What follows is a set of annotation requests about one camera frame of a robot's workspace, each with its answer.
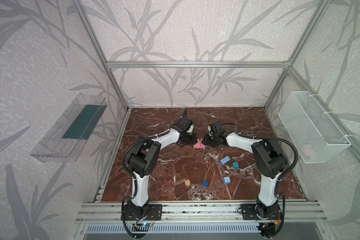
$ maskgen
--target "teal cube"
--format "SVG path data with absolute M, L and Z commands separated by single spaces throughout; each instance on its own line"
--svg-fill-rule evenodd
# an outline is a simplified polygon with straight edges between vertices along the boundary
M 232 163 L 232 167 L 233 167 L 233 169 L 238 169 L 239 168 L 239 163 L 238 162 Z

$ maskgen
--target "white wire mesh basket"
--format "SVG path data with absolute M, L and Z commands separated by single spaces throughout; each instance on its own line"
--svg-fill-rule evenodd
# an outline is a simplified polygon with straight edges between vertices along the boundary
M 291 92 L 279 117 L 305 163 L 326 162 L 350 141 L 307 91 Z

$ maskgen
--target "wall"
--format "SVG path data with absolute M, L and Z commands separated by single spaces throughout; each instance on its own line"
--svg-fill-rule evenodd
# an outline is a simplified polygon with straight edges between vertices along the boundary
M 29 155 L 78 93 L 108 107 L 75 163 Z M 0 239 L 66 239 L 124 115 L 69 1 L 0 1 Z
M 360 141 L 360 1 L 332 1 L 293 67 Z M 286 138 L 277 113 L 291 91 L 301 89 L 287 77 L 267 109 L 276 134 Z M 360 240 L 360 164 L 352 153 L 347 149 L 322 164 L 300 159 L 295 174 L 337 238 Z
M 108 61 L 285 61 L 319 0 L 82 0 Z M 263 106 L 280 69 L 114 69 L 131 106 Z

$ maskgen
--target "transparent tray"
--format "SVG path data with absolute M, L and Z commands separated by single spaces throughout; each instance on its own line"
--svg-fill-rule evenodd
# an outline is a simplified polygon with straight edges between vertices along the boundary
M 305 163 L 326 162 L 350 146 L 350 141 L 307 91 L 291 92 L 279 111 Z
M 79 93 L 31 156 L 42 162 L 75 162 L 106 107 L 104 97 Z

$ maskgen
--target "side wall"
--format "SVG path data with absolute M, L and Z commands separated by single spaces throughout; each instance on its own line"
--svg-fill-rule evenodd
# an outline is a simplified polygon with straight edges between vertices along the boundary
M 333 0 L 293 67 L 360 141 L 360 1 Z M 287 77 L 267 109 L 276 134 L 286 138 L 278 112 L 291 91 L 302 89 Z M 300 160 L 295 174 L 337 238 L 360 240 L 360 163 L 352 153 L 321 164 Z
M 0 2 L 0 238 L 66 239 L 125 112 L 69 1 Z M 78 93 L 108 107 L 77 161 L 31 157 Z
M 107 61 L 286 61 L 319 0 L 82 0 Z M 119 68 L 131 106 L 263 106 L 274 68 Z

